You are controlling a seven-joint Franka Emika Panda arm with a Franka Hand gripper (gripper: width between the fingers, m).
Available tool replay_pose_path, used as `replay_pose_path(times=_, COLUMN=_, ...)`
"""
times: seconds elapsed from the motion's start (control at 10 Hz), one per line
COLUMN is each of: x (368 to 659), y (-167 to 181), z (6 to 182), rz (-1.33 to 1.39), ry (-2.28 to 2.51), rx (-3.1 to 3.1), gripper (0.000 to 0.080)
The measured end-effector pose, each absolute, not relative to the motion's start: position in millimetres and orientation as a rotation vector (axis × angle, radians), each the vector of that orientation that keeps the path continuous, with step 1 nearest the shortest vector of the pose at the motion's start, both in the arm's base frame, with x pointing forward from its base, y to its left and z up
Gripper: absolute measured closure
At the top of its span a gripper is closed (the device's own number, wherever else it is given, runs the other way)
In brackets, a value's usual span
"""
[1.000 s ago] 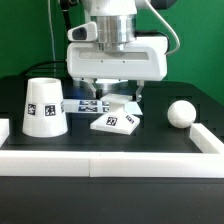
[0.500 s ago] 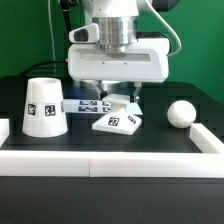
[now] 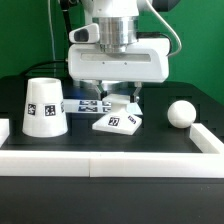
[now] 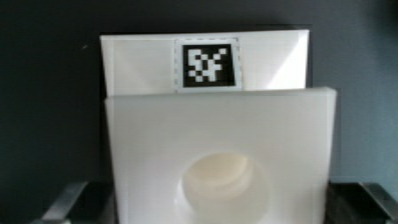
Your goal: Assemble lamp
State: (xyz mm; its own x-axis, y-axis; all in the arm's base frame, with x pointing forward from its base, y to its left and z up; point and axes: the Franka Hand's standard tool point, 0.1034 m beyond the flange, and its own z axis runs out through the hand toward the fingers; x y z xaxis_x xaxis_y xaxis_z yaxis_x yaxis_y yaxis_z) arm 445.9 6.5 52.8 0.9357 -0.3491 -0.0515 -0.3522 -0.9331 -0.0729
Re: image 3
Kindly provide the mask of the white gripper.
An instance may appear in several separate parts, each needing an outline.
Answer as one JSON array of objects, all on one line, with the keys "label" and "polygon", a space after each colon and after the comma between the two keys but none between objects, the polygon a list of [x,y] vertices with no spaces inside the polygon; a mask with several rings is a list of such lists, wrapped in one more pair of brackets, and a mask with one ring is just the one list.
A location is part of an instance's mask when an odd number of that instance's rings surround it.
[{"label": "white gripper", "polygon": [[132,102],[139,101],[142,82],[161,83],[169,75],[168,39],[140,39],[124,53],[103,53],[97,44],[73,44],[68,52],[69,74],[73,79],[94,80],[102,100],[106,91],[100,81],[135,82]]}]

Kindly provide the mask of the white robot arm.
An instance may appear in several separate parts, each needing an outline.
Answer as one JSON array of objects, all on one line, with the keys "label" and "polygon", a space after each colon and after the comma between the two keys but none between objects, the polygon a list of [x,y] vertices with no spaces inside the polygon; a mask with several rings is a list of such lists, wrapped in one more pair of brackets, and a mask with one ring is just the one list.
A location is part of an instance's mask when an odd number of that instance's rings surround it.
[{"label": "white robot arm", "polygon": [[100,98],[106,83],[162,83],[169,75],[171,41],[137,30],[143,0],[84,0],[86,24],[69,33],[68,70],[91,83]]}]

